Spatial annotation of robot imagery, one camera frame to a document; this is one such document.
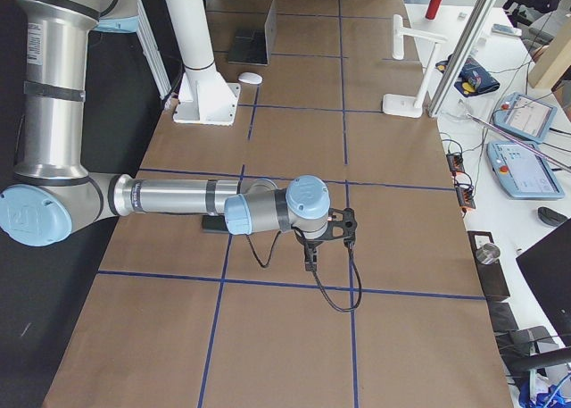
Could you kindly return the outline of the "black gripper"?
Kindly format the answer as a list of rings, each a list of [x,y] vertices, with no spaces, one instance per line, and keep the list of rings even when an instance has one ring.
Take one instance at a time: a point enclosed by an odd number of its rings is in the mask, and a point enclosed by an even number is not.
[[[304,248],[304,264],[305,270],[314,272],[317,270],[318,249],[317,246],[324,242],[342,240],[343,245],[348,249],[353,249],[356,242],[356,229],[358,223],[355,219],[355,212],[352,208],[344,209],[330,208],[328,211],[327,225],[324,231],[317,238],[309,239],[308,233],[297,236],[297,241],[304,245],[305,242],[309,247]]]

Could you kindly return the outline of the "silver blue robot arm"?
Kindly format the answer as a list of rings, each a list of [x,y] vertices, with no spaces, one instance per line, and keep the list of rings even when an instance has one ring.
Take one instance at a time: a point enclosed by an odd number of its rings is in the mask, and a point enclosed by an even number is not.
[[[145,261],[162,266],[183,263],[194,273],[221,259],[202,237],[183,237],[173,221],[201,219],[232,237],[273,230],[294,234],[303,246],[305,267],[315,271],[318,248],[342,240],[348,252],[357,228],[352,209],[329,205],[326,186],[302,176],[280,189],[267,179],[133,179],[145,141],[120,136],[120,113],[86,118],[85,84],[128,110],[137,106],[136,75],[117,70],[104,75],[87,64],[92,31],[139,31],[137,0],[11,0],[27,15],[24,85],[26,107],[15,151],[19,184],[1,196],[1,225],[11,238],[30,246],[49,246],[107,218],[150,213],[159,223],[138,248]]]

